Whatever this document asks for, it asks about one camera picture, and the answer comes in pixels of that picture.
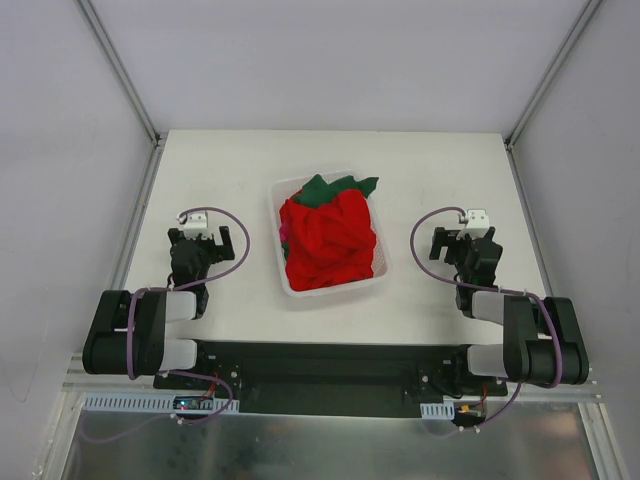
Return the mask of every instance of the metal frame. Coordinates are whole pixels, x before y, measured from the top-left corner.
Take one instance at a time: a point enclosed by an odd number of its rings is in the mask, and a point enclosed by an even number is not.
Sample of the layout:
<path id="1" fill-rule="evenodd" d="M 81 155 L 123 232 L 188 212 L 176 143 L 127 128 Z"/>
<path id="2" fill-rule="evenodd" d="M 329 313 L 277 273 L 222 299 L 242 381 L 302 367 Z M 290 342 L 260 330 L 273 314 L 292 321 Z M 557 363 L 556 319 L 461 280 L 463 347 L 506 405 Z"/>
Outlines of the metal frame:
<path id="1" fill-rule="evenodd" d="M 91 2 L 91 0 L 76 0 L 76 4 L 78 5 L 78 8 L 80 8 L 82 15 L 87 21 L 87 25 L 89 26 L 91 33 L 95 37 L 98 46 L 100 46 L 102 53 L 104 53 L 107 63 L 113 70 L 118 83 L 120 83 L 122 91 L 127 97 L 127 100 L 129 100 L 131 108 L 133 108 L 133 111 L 136 113 L 138 120 L 142 125 L 142 128 L 144 128 L 152 144 L 155 146 L 158 143 L 160 135 L 158 134 L 156 128 L 153 126 L 151 117 L 149 116 L 147 109 L 142 103 L 140 95 L 133 85 L 133 82 L 131 81 L 127 70 L 124 68 L 122 60 L 120 59 L 118 52 L 113 46 L 113 43 L 111 42 L 111 39 L 109 38 L 109 35 L 107 34 L 107 31 L 105 30 L 104 25 L 102 24 L 102 21 L 98 16 L 98 12 L 93 6 L 93 3 Z"/>
<path id="2" fill-rule="evenodd" d="M 91 0 L 75 0 L 80 12 L 87 21 L 87 25 L 94 35 L 96 42 L 105 55 L 106 61 L 112 68 L 118 82 L 132 109 L 136 113 L 140 124 L 150 139 L 152 152 L 147 161 L 147 168 L 141 181 L 139 192 L 132 208 L 129 225 L 121 242 L 120 255 L 114 266 L 109 282 L 109 288 L 123 288 L 127 271 L 135 251 L 135 245 L 144 219 L 146 205 L 151 194 L 153 182 L 162 156 L 164 140 L 153 125 L 140 95 L 138 94 L 131 78 L 129 77 L 122 60 L 120 59 L 109 35 L 102 24 L 99 15 Z M 552 293 L 551 284 L 544 264 L 544 258 L 540 252 L 535 225 L 529 211 L 529 203 L 526 193 L 515 167 L 513 159 L 513 146 L 525 130 L 530 118 L 544 99 L 545 94 L 552 86 L 558 73 L 573 52 L 577 42 L 582 37 L 586 27 L 598 11 L 603 0 L 587 0 L 578 18 L 552 59 L 549 67 L 544 72 L 541 80 L 529 98 L 527 105 L 516 122 L 511 133 L 507 137 L 505 147 L 523 212 L 531 235 L 531 241 L 541 271 L 545 290 Z M 74 355 L 71 367 L 63 384 L 54 418 L 49 426 L 49 440 L 43 448 L 38 461 L 39 469 L 34 472 L 34 478 L 54 480 L 63 474 L 64 465 L 79 414 L 86 397 L 85 392 L 135 392 L 138 394 L 157 393 L 153 390 L 152 378 L 141 377 L 135 382 L 123 379 L 119 376 L 90 376 L 82 369 L 81 357 Z M 186 391 L 165 391 L 174 394 L 190 394 Z M 594 463 L 601 478 L 626 479 L 629 478 L 625 470 L 619 448 L 615 438 L 611 434 L 611 427 L 606 413 L 606 407 L 602 402 L 602 395 L 598 392 L 596 382 L 587 383 L 580 387 L 560 386 L 554 391 L 544 390 L 526 385 L 518 398 L 519 402 L 575 402 L 584 422 L 585 434 L 593 455 Z"/>
<path id="3" fill-rule="evenodd" d="M 553 81 L 558 75 L 558 72 L 562 69 L 562 66 L 566 63 L 567 59 L 575 49 L 578 41 L 582 37 L 582 34 L 585 32 L 587 26 L 591 23 L 594 15 L 602 5 L 604 0 L 587 0 L 584 8 L 576 18 L 575 22 L 571 26 L 569 33 L 564 38 L 560 48 L 554 55 L 551 63 L 547 67 L 547 70 L 542 75 L 542 78 L 536 85 L 533 94 L 529 98 L 527 102 L 527 106 L 524 111 L 518 118 L 516 125 L 513 127 L 511 133 L 507 136 L 507 147 L 509 150 L 513 148 L 516 144 L 522 132 L 526 128 L 531 116 L 535 113 L 540 105 L 540 102 L 545 97 L 546 93 L 549 91 L 549 88 L 553 84 Z"/>

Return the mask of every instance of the cable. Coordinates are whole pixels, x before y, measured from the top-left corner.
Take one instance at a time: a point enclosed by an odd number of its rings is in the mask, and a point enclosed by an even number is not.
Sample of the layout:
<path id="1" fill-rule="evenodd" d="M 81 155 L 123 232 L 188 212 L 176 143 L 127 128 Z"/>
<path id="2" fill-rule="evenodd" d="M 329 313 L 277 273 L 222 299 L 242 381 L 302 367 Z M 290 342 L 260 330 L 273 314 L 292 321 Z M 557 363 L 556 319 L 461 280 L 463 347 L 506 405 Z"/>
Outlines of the cable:
<path id="1" fill-rule="evenodd" d="M 507 293 L 509 295 L 525 295 L 525 296 L 531 298 L 534 302 L 536 302 L 536 304 L 538 305 L 538 308 L 542 312 L 542 315 L 544 317 L 545 323 L 547 324 L 547 329 L 549 330 L 549 333 L 551 334 L 551 342 L 553 343 L 553 352 L 554 352 L 555 364 L 556 364 L 556 371 L 555 371 L 555 375 L 554 375 L 553 381 L 549 385 L 540 385 L 540 386 L 544 387 L 544 388 L 555 388 L 555 387 L 557 387 L 558 384 L 560 384 L 560 380 L 562 379 L 562 370 L 563 370 L 562 351 L 560 349 L 560 341 L 558 340 L 558 333 L 556 332 L 556 329 L 553 326 L 553 321 L 551 320 L 551 316 L 549 315 L 549 312 L 547 311 L 547 308 L 545 307 L 544 303 L 542 302 L 542 300 L 540 299 L 540 297 L 538 295 L 536 295 L 534 293 L 530 293 L 530 292 L 521 292 L 519 290 L 507 290 L 507 289 L 504 289 L 504 288 L 482 287 L 482 286 L 473 285 L 473 284 L 470 284 L 470 283 L 464 283 L 464 282 L 458 282 L 458 281 L 455 281 L 455 280 L 449 280 L 446 277 L 442 277 L 442 276 L 437 275 L 437 274 L 433 273 L 432 271 L 430 271 L 427 267 L 424 266 L 424 264 L 418 258 L 418 254 L 416 253 L 416 247 L 415 247 L 415 236 L 416 236 L 416 231 L 418 230 L 418 227 L 420 227 L 420 225 L 422 225 L 426 220 L 428 220 L 429 218 L 433 217 L 434 215 L 437 215 L 438 213 L 450 212 L 450 211 L 458 212 L 458 213 L 460 213 L 462 215 L 465 215 L 465 211 L 460 207 L 443 207 L 443 208 L 439 208 L 437 210 L 434 210 L 431 213 L 427 213 L 424 217 L 422 217 L 420 220 L 418 220 L 418 222 L 413 227 L 413 230 L 411 230 L 411 236 L 409 238 L 409 247 L 411 248 L 411 254 L 413 255 L 413 259 L 418 264 L 418 267 L 420 267 L 420 269 L 424 273 L 429 275 L 431 278 L 434 278 L 434 279 L 439 280 L 439 281 L 444 282 L 444 283 L 448 283 L 449 285 L 456 285 L 458 287 L 465 287 L 465 288 L 473 288 L 475 290 L 480 290 L 480 291 L 484 291 L 484 292 L 500 292 L 500 293 Z"/>
<path id="2" fill-rule="evenodd" d="M 221 379 L 215 378 L 215 377 L 209 377 L 207 375 L 199 375 L 197 373 L 183 372 L 181 370 L 171 370 L 171 371 L 166 372 L 166 373 L 168 373 L 170 375 L 179 375 L 179 376 L 182 376 L 182 377 L 191 377 L 191 378 L 198 378 L 198 379 L 201 379 L 201 380 L 210 380 L 211 382 L 213 382 L 213 383 L 215 383 L 217 385 L 221 385 L 222 387 L 224 387 L 224 389 L 227 391 L 227 394 L 229 395 L 229 400 L 227 400 L 227 402 L 222 407 L 220 407 L 218 410 L 215 410 L 214 412 L 210 413 L 206 417 L 200 418 L 198 420 L 189 420 L 189 419 L 185 419 L 185 418 L 181 417 L 181 419 L 178 421 L 178 423 L 186 423 L 188 425 L 198 425 L 200 423 L 208 422 L 209 420 L 212 420 L 213 418 L 217 417 L 222 412 L 224 412 L 227 408 L 229 408 L 229 406 L 231 405 L 231 402 L 233 401 L 233 391 L 231 390 L 231 387 L 229 386 L 229 384 L 227 384 L 227 382 L 225 382 L 224 380 L 221 380 Z M 91 444 L 94 444 L 94 445 L 104 445 L 106 443 L 115 442 L 116 440 L 120 440 L 121 438 L 124 438 L 124 437 L 126 437 L 128 435 L 131 435 L 133 433 L 136 433 L 137 431 L 139 431 L 142 428 L 146 427 L 150 423 L 153 423 L 156 420 L 159 420 L 161 418 L 167 418 L 167 414 L 166 413 L 161 413 L 161 414 L 158 414 L 158 415 L 154 415 L 153 417 L 148 418 L 145 421 L 138 423 L 137 425 L 134 425 L 130 429 L 125 430 L 124 432 L 117 433 L 116 435 L 112 435 L 110 437 L 92 438 L 92 437 L 88 436 L 86 431 L 85 431 L 84 422 L 85 422 L 85 419 L 86 419 L 86 415 L 85 415 L 85 413 L 83 413 L 80 416 L 80 420 L 78 422 L 78 436 L 80 438 L 82 438 L 82 440 L 84 440 L 87 443 L 91 443 Z"/>
<path id="3" fill-rule="evenodd" d="M 245 262 L 245 260 L 247 259 L 247 257 L 249 256 L 249 249 L 251 248 L 251 237 L 249 236 L 249 231 L 247 230 L 247 227 L 245 227 L 244 224 L 235 215 L 227 212 L 226 210 L 222 210 L 221 208 L 216 208 L 216 207 L 190 208 L 190 209 L 185 210 L 184 212 L 181 212 L 180 214 L 178 214 L 178 222 L 182 225 L 182 224 L 184 224 L 184 221 L 186 221 L 186 216 L 188 214 L 190 214 L 192 212 L 199 212 L 199 211 L 202 211 L 202 210 L 208 210 L 208 211 L 211 211 L 211 212 L 221 213 L 222 215 L 225 215 L 225 216 L 229 217 L 231 220 L 233 220 L 234 222 L 236 222 L 238 224 L 238 226 L 240 227 L 240 229 L 244 233 L 245 240 L 246 240 L 246 246 L 245 246 L 244 253 L 243 253 L 242 257 L 240 258 L 240 260 L 238 261 L 238 263 L 233 265 L 231 268 L 225 270 L 224 272 L 218 273 L 217 275 L 213 275 L 212 277 L 203 278 L 202 280 L 196 280 L 195 282 L 185 283 L 184 285 L 180 285 L 179 287 L 174 287 L 174 289 L 173 289 L 174 291 L 185 290 L 187 288 L 195 287 L 196 285 L 202 285 L 203 283 L 213 282 L 214 280 L 218 280 L 218 279 L 220 279 L 222 277 L 226 277 L 230 273 L 232 273 L 232 272 L 236 271 L 238 268 L 240 268 L 240 265 L 242 265 Z M 144 295 L 145 292 L 148 292 L 148 291 L 168 292 L 170 290 L 171 290 L 170 287 L 139 288 L 131 296 L 131 304 L 129 305 L 129 315 L 127 316 L 127 349 L 126 349 L 127 375 L 129 376 L 129 379 L 131 379 L 131 380 L 135 380 L 136 379 L 135 372 L 133 371 L 133 324 L 134 324 L 134 317 L 135 317 L 135 311 L 136 311 L 136 303 L 138 302 L 138 299 L 142 295 Z"/>
<path id="4" fill-rule="evenodd" d="M 486 418 L 484 422 L 482 422 L 480 425 L 476 425 L 474 427 L 458 427 L 458 429 L 453 430 L 449 433 L 445 433 L 444 435 L 438 435 L 436 433 L 432 433 L 430 431 L 428 431 L 426 428 L 424 428 L 424 430 L 431 435 L 432 437 L 438 438 L 438 439 L 444 439 L 444 438 L 450 438 L 453 437 L 454 435 L 457 435 L 459 433 L 469 433 L 469 432 L 476 432 L 479 433 L 480 432 L 480 427 L 483 427 L 484 425 L 487 425 L 491 422 L 493 422 L 495 419 L 497 419 L 498 417 L 500 417 L 501 415 L 504 414 L 504 412 L 511 406 L 513 405 L 513 403 L 516 401 L 516 399 L 518 398 L 518 395 L 520 395 L 520 390 L 522 389 L 522 384 L 518 383 L 518 386 L 516 387 L 515 391 L 513 392 L 513 395 L 511 395 L 511 398 L 507 401 L 507 403 L 505 403 L 502 407 L 500 407 L 500 410 L 498 410 L 496 413 L 494 413 L 493 415 L 491 415 L 489 418 Z"/>

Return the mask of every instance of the metal panel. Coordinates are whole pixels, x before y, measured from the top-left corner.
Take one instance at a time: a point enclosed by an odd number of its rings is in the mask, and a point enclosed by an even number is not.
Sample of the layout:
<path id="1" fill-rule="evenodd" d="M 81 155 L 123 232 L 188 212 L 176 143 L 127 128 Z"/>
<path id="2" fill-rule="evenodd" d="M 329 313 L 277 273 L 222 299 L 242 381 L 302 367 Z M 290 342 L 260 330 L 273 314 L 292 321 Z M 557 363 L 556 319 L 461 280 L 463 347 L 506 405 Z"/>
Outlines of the metal panel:
<path id="1" fill-rule="evenodd" d="M 86 415 L 92 437 L 148 418 Z M 159 420 L 106 445 L 74 441 L 63 478 L 598 478 L 575 405 L 516 404 L 479 434 L 438 438 L 443 423 L 242 414 L 195 427 Z"/>

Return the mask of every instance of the white wall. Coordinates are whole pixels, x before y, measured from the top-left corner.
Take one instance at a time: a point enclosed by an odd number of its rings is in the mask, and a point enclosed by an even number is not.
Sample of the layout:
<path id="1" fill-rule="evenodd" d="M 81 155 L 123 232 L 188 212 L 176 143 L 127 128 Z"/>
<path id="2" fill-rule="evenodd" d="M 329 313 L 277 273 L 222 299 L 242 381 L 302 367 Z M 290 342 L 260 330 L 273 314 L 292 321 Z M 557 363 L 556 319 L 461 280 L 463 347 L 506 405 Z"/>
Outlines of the white wall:
<path id="1" fill-rule="evenodd" d="M 640 478 L 640 2 L 607 0 L 516 145 L 555 292 L 575 300 Z"/>
<path id="2" fill-rule="evenodd" d="M 161 131 L 507 134 L 585 0 L 94 0 Z"/>
<path id="3" fill-rule="evenodd" d="M 150 144 L 72 1 L 0 16 L 0 477 L 30 478 Z"/>

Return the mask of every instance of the white connector strip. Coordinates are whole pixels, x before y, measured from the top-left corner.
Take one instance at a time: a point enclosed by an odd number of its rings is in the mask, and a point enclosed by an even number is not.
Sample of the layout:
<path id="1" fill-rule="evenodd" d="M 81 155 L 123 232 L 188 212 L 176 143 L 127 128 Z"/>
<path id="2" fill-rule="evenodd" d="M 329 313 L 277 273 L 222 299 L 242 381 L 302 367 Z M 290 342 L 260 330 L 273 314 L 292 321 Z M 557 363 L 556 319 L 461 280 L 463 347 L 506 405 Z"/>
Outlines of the white connector strip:
<path id="1" fill-rule="evenodd" d="M 420 415 L 423 420 L 453 420 L 456 416 L 456 410 L 450 400 L 445 400 L 442 403 L 421 403 Z"/>
<path id="2" fill-rule="evenodd" d="M 222 408 L 227 402 L 224 398 L 203 400 L 197 410 L 175 409 L 176 398 L 197 395 L 146 394 L 146 393 L 87 393 L 84 410 L 89 412 L 126 412 L 126 413 L 176 413 L 207 414 Z M 240 401 L 232 400 L 223 414 L 240 413 Z"/>

